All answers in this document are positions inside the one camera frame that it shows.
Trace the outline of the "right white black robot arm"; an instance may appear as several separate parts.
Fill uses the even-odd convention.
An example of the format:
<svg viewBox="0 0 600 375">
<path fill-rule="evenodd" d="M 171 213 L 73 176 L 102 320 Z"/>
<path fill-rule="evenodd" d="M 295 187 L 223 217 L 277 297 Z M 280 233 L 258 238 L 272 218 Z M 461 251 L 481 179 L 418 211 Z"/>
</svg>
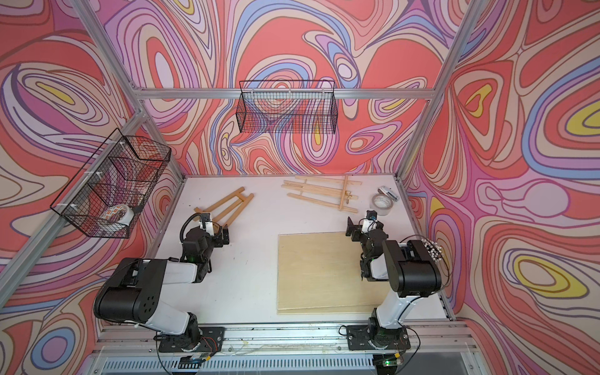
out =
<svg viewBox="0 0 600 375">
<path fill-rule="evenodd" d="M 361 278 L 389 283 L 383 302 L 375 307 L 367 323 L 344 327 L 351 351 L 410 349 L 406 317 L 416 304 L 444 287 L 438 262 L 441 248 L 429 239 L 413 234 L 401 241 L 389 238 L 374 211 L 353 223 L 348 219 L 345 235 L 361 245 Z"/>
</svg>

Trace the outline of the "plywood board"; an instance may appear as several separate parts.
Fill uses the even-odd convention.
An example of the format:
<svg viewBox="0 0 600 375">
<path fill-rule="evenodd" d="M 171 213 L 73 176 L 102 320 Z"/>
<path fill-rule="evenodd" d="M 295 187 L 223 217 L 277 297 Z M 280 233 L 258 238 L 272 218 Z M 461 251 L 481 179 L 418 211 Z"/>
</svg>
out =
<svg viewBox="0 0 600 375">
<path fill-rule="evenodd" d="M 342 232 L 280 235 L 277 310 L 381 304 L 390 286 L 361 277 L 361 255 Z"/>
<path fill-rule="evenodd" d="M 364 305 L 364 306 L 330 306 L 330 307 L 314 307 L 301 309 L 278 309 L 278 315 L 299 315 L 299 314 L 358 314 L 371 313 L 377 308 L 380 303 Z"/>
</svg>

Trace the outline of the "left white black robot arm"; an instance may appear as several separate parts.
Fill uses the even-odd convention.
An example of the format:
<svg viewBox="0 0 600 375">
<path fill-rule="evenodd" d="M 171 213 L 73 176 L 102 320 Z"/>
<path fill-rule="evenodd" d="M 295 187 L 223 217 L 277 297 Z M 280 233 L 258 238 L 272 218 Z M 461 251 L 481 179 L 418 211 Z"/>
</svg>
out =
<svg viewBox="0 0 600 375">
<path fill-rule="evenodd" d="M 165 301 L 166 286 L 199 284 L 213 271 L 213 251 L 230 244 L 229 226 L 196 212 L 184 222 L 179 241 L 181 256 L 169 259 L 123 259 L 96 295 L 95 317 L 125 323 L 156 333 L 159 353 L 205 353 L 222 349 L 225 329 L 202 328 L 193 312 Z"/>
</svg>

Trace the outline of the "wooden easel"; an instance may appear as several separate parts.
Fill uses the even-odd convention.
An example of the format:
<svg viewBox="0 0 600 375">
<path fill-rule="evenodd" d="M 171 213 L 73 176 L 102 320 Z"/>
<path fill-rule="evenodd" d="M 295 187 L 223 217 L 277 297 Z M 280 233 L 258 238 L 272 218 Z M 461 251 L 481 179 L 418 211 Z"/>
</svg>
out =
<svg viewBox="0 0 600 375">
<path fill-rule="evenodd" d="M 350 204 L 359 199 L 353 189 L 360 186 L 360 181 L 346 177 L 301 177 L 284 180 L 281 187 L 287 190 L 289 198 L 336 209 L 339 212 L 358 213 L 358 209 Z"/>
<path fill-rule="evenodd" d="M 196 207 L 194 212 L 209 213 L 215 224 L 230 227 L 248 207 L 254 197 L 253 193 L 246 194 L 245 188 L 240 187 L 208 208 L 201 209 Z"/>
</svg>

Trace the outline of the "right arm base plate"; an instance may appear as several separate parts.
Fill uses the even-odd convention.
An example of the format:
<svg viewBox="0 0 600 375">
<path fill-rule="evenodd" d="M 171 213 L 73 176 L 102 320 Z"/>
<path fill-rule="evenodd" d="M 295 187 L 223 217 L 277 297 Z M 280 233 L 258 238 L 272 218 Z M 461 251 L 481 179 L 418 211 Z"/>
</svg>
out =
<svg viewBox="0 0 600 375">
<path fill-rule="evenodd" d="M 384 329 L 378 326 L 348 325 L 344 327 L 350 351 L 395 350 L 400 353 L 411 349 L 406 328 Z"/>
</svg>

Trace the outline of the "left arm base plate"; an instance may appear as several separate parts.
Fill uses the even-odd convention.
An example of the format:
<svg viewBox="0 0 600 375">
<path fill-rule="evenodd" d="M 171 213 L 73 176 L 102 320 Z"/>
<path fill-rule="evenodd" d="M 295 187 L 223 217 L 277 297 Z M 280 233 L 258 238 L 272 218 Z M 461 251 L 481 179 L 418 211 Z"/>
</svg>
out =
<svg viewBox="0 0 600 375">
<path fill-rule="evenodd" d="M 222 350 L 224 344 L 225 327 L 200 327 L 198 335 L 166 335 L 158 334 L 154 337 L 159 345 L 160 353 L 206 353 L 215 354 Z"/>
</svg>

